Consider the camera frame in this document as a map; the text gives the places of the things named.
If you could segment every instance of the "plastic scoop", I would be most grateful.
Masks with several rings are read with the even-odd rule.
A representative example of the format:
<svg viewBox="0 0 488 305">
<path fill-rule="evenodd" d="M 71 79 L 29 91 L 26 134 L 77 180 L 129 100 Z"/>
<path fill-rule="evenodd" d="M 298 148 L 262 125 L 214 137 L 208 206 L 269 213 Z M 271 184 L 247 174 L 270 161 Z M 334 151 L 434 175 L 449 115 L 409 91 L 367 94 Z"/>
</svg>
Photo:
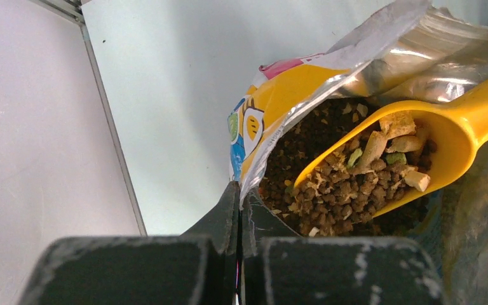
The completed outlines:
<svg viewBox="0 0 488 305">
<path fill-rule="evenodd" d="M 480 146 L 488 141 L 488 80 L 447 104 L 406 100 L 380 108 L 313 160 L 300 173 L 295 186 L 298 187 L 307 174 L 338 147 L 382 117 L 398 111 L 410 111 L 415 121 L 429 125 L 429 139 L 438 147 L 437 152 L 430 155 L 432 166 L 427 174 L 431 182 L 424 192 L 410 188 L 401 200 L 388 202 L 374 217 L 449 185 L 469 169 Z"/>
</svg>

